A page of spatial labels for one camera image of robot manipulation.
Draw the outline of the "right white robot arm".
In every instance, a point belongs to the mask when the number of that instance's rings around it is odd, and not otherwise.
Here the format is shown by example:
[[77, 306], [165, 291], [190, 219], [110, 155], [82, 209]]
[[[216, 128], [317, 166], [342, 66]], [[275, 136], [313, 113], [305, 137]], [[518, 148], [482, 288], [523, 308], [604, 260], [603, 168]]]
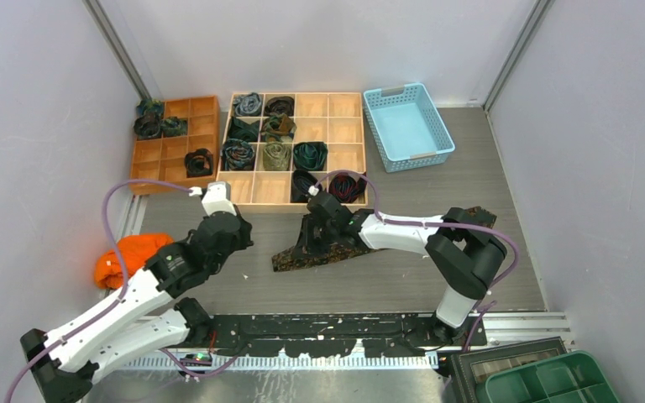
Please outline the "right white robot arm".
[[403, 217], [370, 208], [353, 212], [323, 191], [307, 204], [294, 259], [329, 259], [334, 248], [354, 253], [394, 249], [431, 259], [447, 283], [435, 311], [433, 335], [456, 343], [465, 320], [491, 288], [508, 251], [500, 234], [453, 207], [441, 216]]

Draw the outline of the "black key pattern tie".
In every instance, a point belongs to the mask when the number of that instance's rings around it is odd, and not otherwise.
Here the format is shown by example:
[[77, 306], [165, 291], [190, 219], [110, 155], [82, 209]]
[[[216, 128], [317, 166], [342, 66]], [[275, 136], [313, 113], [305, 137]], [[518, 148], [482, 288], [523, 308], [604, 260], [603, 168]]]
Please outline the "black key pattern tie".
[[367, 247], [349, 248], [337, 243], [324, 243], [316, 236], [313, 236], [310, 246], [306, 246], [306, 240], [304, 238], [306, 235], [312, 233], [307, 228], [307, 224], [310, 221], [308, 216], [304, 216], [297, 243], [293, 247], [274, 254], [270, 258], [274, 272], [309, 269], [375, 252], [373, 249]]

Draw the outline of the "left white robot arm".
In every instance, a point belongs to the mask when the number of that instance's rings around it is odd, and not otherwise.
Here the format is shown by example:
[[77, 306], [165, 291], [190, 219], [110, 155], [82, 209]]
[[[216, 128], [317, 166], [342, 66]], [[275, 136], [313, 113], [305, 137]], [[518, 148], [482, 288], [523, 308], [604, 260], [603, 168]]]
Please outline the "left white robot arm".
[[33, 328], [20, 338], [26, 370], [44, 401], [78, 402], [115, 369], [146, 353], [208, 341], [209, 317], [185, 294], [217, 274], [231, 254], [252, 246], [252, 226], [226, 181], [186, 193], [199, 198], [205, 216], [185, 239], [159, 248], [77, 318], [48, 332]]

